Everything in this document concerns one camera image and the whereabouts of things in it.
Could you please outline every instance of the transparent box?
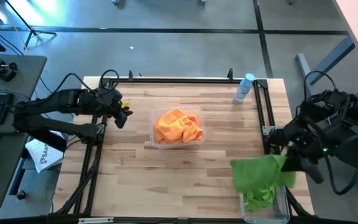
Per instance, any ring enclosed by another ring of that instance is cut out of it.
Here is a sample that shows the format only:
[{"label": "transparent box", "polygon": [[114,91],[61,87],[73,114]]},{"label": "transparent box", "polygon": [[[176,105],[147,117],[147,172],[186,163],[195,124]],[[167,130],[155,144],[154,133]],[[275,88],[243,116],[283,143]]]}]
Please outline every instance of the transparent box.
[{"label": "transparent box", "polygon": [[[173,109],[179,109],[185,112],[186,114],[194,114],[198,118],[198,122],[200,123],[200,128],[203,130],[203,140],[201,141],[192,141],[192,142],[181,142],[181,143],[170,143],[170,144],[161,144],[154,139],[154,122],[158,120],[162,115],[168,113]],[[206,130],[204,123],[204,115],[203,110],[199,106],[182,106],[182,107],[174,107],[174,108],[159,108],[154,109],[150,112],[150,142],[152,146],[157,147],[159,149],[173,149],[178,147],[187,147],[199,145],[205,142],[206,139]]]},{"label": "transparent box", "polygon": [[284,186],[276,187],[275,198],[271,206],[258,211],[247,211],[242,193],[239,193],[239,198],[241,215],[247,223],[286,224],[290,221],[290,210]]}]

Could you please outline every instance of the green cloth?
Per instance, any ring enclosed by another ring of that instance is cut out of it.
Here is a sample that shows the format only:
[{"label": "green cloth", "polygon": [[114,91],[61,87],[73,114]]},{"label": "green cloth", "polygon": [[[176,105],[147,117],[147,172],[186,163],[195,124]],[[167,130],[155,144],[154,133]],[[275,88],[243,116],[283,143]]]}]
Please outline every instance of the green cloth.
[{"label": "green cloth", "polygon": [[267,155],[258,159],[230,161],[234,187],[244,196],[247,210],[258,210],[273,204],[278,185],[293,187],[294,172],[281,172],[285,156]]}]

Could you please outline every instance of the orange cloth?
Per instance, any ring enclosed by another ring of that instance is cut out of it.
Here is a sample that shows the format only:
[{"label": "orange cloth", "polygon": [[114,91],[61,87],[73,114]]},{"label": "orange cloth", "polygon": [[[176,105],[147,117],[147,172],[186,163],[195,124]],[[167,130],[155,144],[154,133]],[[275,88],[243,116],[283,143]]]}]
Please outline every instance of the orange cloth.
[{"label": "orange cloth", "polygon": [[203,130],[197,116],[174,109],[154,123],[154,136],[163,144],[200,141],[203,139]]}]

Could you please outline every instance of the gray desk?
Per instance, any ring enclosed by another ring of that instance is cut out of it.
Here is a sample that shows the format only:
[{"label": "gray desk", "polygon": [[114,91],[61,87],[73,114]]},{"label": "gray desk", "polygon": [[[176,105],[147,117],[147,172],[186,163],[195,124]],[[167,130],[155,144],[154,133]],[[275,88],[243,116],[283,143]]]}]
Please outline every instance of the gray desk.
[{"label": "gray desk", "polygon": [[[0,80],[0,90],[9,90],[31,97],[44,69],[47,58],[29,55],[0,55],[6,63],[15,62],[18,67],[16,77],[9,83]],[[15,95],[14,103],[25,101],[23,96]],[[24,133],[5,134],[0,141],[0,207],[16,165],[22,155],[28,135]]]}]

